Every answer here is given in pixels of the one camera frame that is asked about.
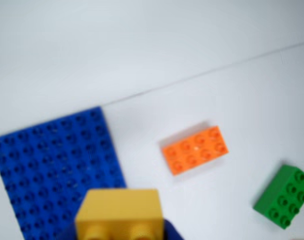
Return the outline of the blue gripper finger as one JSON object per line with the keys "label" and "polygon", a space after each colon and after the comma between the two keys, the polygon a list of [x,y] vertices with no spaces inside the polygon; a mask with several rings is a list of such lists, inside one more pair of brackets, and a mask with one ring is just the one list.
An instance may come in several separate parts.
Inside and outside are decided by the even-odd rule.
{"label": "blue gripper finger", "polygon": [[167,219],[164,219],[164,240],[184,240],[175,226]]}
{"label": "blue gripper finger", "polygon": [[56,240],[76,240],[77,233],[76,233],[75,224],[74,223],[69,224],[55,237],[55,239]]}

